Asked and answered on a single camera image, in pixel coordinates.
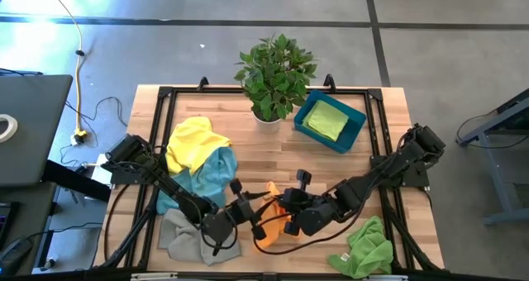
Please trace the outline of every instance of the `towel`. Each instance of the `towel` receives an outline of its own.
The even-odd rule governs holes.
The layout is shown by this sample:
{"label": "towel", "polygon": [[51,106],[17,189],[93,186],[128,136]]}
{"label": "towel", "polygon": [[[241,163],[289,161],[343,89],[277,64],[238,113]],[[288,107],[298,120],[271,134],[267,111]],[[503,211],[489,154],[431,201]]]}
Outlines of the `towel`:
{"label": "towel", "polygon": [[331,141],[336,141],[348,120],[349,117],[345,113],[327,102],[318,100],[303,119],[303,126]]}
{"label": "towel", "polygon": [[[208,243],[215,244],[209,236]],[[224,246],[233,242],[231,234],[222,244]],[[166,249],[172,260],[199,262],[207,265],[217,264],[241,255],[241,247],[237,241],[228,250],[220,250],[213,256],[213,248],[204,243],[200,231],[189,223],[180,210],[168,210],[160,226],[158,248]]]}
{"label": "towel", "polygon": [[212,132],[212,123],[206,117],[190,117],[174,128],[167,145],[167,166],[171,174],[189,168],[194,174],[209,155],[219,147],[231,144],[224,136]]}
{"label": "towel", "polygon": [[[220,147],[213,151],[206,162],[195,174],[191,175],[189,169],[182,170],[173,176],[190,193],[211,199],[219,207],[226,205],[224,190],[226,185],[235,178],[237,159],[230,147]],[[164,215],[169,208],[179,208],[179,204],[167,194],[160,192],[156,201],[156,211]]]}
{"label": "towel", "polygon": [[[261,207],[273,200],[275,195],[280,194],[280,191],[275,187],[274,182],[268,182],[266,184],[266,191],[270,191],[270,193],[263,196],[263,200],[260,205]],[[272,204],[269,205],[266,210],[264,210],[263,215],[261,216],[262,220],[260,222],[263,222],[266,219],[284,213],[285,210],[280,207],[277,202],[272,202]],[[279,238],[279,235],[284,232],[284,224],[289,220],[290,217],[282,217],[273,221],[266,222],[262,226],[264,232],[266,233],[266,237],[263,240],[257,241],[259,247],[266,248],[272,245]]]}
{"label": "towel", "polygon": [[362,279],[376,269],[391,274],[393,246],[386,240],[383,228],[380,218],[371,217],[362,228],[347,237],[350,253],[330,255],[327,263],[353,279]]}

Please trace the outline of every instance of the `wooden table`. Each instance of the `wooden table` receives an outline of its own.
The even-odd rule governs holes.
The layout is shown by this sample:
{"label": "wooden table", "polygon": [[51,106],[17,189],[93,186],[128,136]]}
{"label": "wooden table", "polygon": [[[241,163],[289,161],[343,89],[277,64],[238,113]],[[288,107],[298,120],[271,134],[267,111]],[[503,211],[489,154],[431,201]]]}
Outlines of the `wooden table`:
{"label": "wooden table", "polygon": [[[138,86],[128,133],[149,139],[158,88],[159,85]],[[406,98],[402,88],[382,88],[382,90],[391,140],[395,146],[400,136],[411,126]],[[333,97],[365,112],[365,103],[361,96],[336,95]],[[358,135],[353,148],[341,155],[293,129],[293,115],[297,109],[281,123],[277,134],[260,134],[255,130],[255,120],[250,111],[250,105],[250,100],[242,94],[181,93],[176,100],[173,128],[188,117],[209,117],[213,131],[231,139],[239,163],[236,176],[243,183],[244,189],[250,192],[264,191],[269,181],[275,181],[280,188],[297,187],[296,171],[306,169],[312,174],[312,183],[307,190],[319,194],[342,179],[355,175],[361,176],[369,170],[369,157],[372,151],[367,123]],[[162,113],[162,123],[164,123],[167,106],[166,103]],[[378,110],[376,107],[373,110],[377,135],[381,136]],[[162,130],[160,129],[157,136],[158,142],[161,142]],[[384,153],[384,144],[380,139],[379,137],[379,148]],[[110,228],[107,231],[109,254],[119,246],[131,228],[138,188],[136,185],[131,185],[117,202]],[[119,189],[112,191],[108,208],[112,205]],[[151,187],[147,193],[148,198],[150,191],[152,191]],[[226,200],[230,202],[233,195],[229,188],[226,190],[226,195]],[[431,261],[443,267],[436,227],[427,197],[415,188],[402,188],[402,196],[410,233]],[[256,200],[254,207],[258,207],[259,204],[260,201]],[[360,228],[374,215],[382,217],[379,195],[376,190],[371,194],[364,211],[351,227],[350,232]],[[287,255],[264,255],[253,246],[250,224],[245,223],[239,227],[239,241],[243,256],[211,267],[199,263],[184,263],[170,259],[166,250],[157,248],[161,218],[161,216],[156,218],[150,249],[148,270],[151,271],[336,273],[326,263],[326,257],[331,254],[341,255],[349,252],[346,237],[350,232],[346,232],[331,241],[310,245]],[[299,239],[294,239],[290,236],[281,236],[269,249],[285,250],[306,241],[329,236],[341,228],[343,225],[333,222],[312,237],[301,236]],[[396,235],[398,258],[404,265],[402,241],[396,231],[394,234]],[[144,236],[145,228],[138,237],[134,264],[137,264],[140,257]],[[103,236],[99,239],[94,265],[103,262],[102,241]]]}

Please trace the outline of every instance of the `yellow cable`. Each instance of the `yellow cable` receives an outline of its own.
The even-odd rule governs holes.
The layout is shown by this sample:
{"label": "yellow cable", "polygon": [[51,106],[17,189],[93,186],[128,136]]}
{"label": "yellow cable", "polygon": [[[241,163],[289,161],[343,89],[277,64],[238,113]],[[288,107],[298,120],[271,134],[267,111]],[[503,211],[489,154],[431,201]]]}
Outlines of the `yellow cable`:
{"label": "yellow cable", "polygon": [[[81,34],[81,29],[79,29],[79,25],[75,21],[74,16],[69,11],[69,9],[64,5],[64,3],[60,0],[57,0],[57,1],[59,1],[60,5],[64,7],[65,11],[69,14],[69,17],[72,19],[75,26],[77,27],[77,32],[79,33],[79,50],[82,51],[83,50],[83,35]],[[81,116],[80,116],[80,113],[81,113],[81,84],[79,82],[80,67],[81,67],[81,55],[77,55],[77,64],[75,65],[75,88],[77,91],[77,112],[75,113],[75,134],[76,135],[81,135],[83,132],[81,130]]]}

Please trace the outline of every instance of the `green cloth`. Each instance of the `green cloth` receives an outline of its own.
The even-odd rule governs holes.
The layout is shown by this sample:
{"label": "green cloth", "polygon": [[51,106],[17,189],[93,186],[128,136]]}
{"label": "green cloth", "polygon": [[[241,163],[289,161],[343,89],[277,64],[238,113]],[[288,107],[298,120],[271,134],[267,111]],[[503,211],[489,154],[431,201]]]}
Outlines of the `green cloth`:
{"label": "green cloth", "polygon": [[393,246],[386,240],[383,228],[380,218],[371,217],[362,228],[347,237],[350,253],[330,255],[327,263],[353,279],[362,279],[376,269],[391,274]]}
{"label": "green cloth", "polygon": [[336,141],[349,117],[327,102],[316,101],[314,107],[303,119],[303,126]]}

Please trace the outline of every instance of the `potted plant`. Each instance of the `potted plant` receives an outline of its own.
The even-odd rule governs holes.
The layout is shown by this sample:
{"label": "potted plant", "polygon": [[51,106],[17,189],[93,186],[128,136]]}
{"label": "potted plant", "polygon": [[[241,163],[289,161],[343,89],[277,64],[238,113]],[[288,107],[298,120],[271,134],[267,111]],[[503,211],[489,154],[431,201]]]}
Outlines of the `potted plant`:
{"label": "potted plant", "polygon": [[249,54],[240,53],[244,68],[235,80],[253,102],[251,108],[260,130],[279,129],[281,119],[292,112],[293,106],[305,103],[306,86],[316,78],[316,65],[311,52],[299,49],[295,39],[283,34],[276,39],[260,39]]}

